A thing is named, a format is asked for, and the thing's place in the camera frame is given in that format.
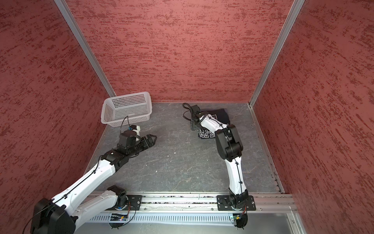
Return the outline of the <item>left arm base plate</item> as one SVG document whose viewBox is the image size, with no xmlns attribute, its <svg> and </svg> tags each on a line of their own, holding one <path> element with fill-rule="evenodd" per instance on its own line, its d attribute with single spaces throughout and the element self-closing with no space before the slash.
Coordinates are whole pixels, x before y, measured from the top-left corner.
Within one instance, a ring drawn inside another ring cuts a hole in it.
<svg viewBox="0 0 374 234">
<path fill-rule="evenodd" d="M 114 206 L 117 211 L 130 211 L 140 209 L 142 195 L 120 195 Z"/>
</svg>

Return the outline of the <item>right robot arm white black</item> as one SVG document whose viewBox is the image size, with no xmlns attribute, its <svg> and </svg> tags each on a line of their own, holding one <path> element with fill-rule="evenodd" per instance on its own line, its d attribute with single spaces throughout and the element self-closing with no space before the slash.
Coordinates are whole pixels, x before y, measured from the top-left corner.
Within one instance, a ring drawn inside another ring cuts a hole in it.
<svg viewBox="0 0 374 234">
<path fill-rule="evenodd" d="M 229 204 L 235 210 L 243 209 L 249 195 L 243 179 L 243 144 L 237 128 L 233 124 L 216 120 L 208 112 L 193 113 L 191 122 L 194 127 L 207 129 L 215 135 L 218 154 L 225 161 L 228 170 Z"/>
</svg>

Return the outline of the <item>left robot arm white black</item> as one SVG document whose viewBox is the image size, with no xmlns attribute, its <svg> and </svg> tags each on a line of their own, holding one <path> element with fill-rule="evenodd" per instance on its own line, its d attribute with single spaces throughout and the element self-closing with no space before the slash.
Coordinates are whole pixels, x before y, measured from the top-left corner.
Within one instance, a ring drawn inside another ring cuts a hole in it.
<svg viewBox="0 0 374 234">
<path fill-rule="evenodd" d="M 115 185 L 88 202 L 85 199 L 129 159 L 153 147 L 156 141 L 157 136 L 151 134 L 140 137 L 122 133 L 117 147 L 100 156 L 90 171 L 52 199 L 43 198 L 34 206 L 34 214 L 29 221 L 30 233 L 73 234 L 84 223 L 107 209 L 129 213 L 135 203 L 130 202 L 125 189 Z"/>
</svg>

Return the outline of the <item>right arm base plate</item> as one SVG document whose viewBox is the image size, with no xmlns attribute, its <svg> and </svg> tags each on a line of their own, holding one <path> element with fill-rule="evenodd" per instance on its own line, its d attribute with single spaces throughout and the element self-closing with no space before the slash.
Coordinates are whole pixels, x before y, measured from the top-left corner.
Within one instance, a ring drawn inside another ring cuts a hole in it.
<svg viewBox="0 0 374 234">
<path fill-rule="evenodd" d="M 256 204 L 253 196 L 248 196 L 248 199 L 239 208 L 234 208 L 229 195 L 218 195 L 216 197 L 217 207 L 219 211 L 256 211 Z"/>
</svg>

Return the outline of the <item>dark navy tank top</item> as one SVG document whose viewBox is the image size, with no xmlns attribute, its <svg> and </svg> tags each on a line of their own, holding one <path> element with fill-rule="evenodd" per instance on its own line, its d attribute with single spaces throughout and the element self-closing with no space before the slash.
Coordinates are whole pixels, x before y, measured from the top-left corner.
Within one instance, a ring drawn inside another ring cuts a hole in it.
<svg viewBox="0 0 374 234">
<path fill-rule="evenodd" d="M 225 109 L 216 109 L 216 110 L 203 110 L 205 112 L 208 112 L 212 115 L 213 119 L 216 119 L 217 121 L 223 123 L 223 124 L 230 124 L 229 115 L 227 114 Z M 198 130 L 198 137 L 200 139 L 211 139 L 215 138 L 215 134 L 208 129 L 199 129 Z"/>
</svg>

